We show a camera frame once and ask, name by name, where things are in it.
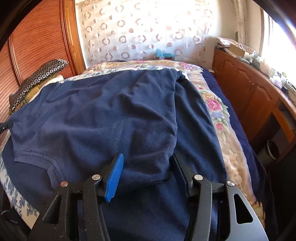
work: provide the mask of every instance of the metal screw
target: metal screw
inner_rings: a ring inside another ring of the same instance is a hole
[[[95,181],[99,180],[100,178],[101,178],[101,176],[99,174],[95,174],[95,175],[92,176],[92,179],[95,180]]]
[[[194,179],[200,181],[200,180],[203,179],[203,177],[202,177],[202,175],[197,174],[197,175],[194,176]]]
[[[234,181],[231,181],[231,180],[228,180],[226,183],[230,187],[233,187],[235,185],[235,182]]]
[[[68,186],[68,182],[62,181],[59,185],[64,188],[64,187]]]

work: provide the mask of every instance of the wooden door frame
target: wooden door frame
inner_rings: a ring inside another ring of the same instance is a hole
[[[86,67],[78,35],[75,0],[60,0],[60,13],[69,64],[73,74],[79,75]]]

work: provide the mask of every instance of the wooden desk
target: wooden desk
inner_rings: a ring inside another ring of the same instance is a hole
[[[255,152],[281,127],[290,144],[277,161],[285,158],[296,145],[296,138],[282,111],[287,111],[295,121],[294,104],[265,74],[224,51],[215,49],[212,69]]]

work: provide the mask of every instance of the trash can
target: trash can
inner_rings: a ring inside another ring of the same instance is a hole
[[[279,149],[272,140],[268,140],[265,147],[259,152],[257,156],[263,166],[266,167],[279,157]]]

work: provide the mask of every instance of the pillow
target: pillow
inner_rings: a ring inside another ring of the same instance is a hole
[[[9,96],[9,114],[13,114],[22,106],[26,105],[30,99],[48,81],[55,78],[57,73],[68,65],[68,61],[63,59],[53,59],[43,64],[31,76],[26,78],[20,85],[18,91]]]

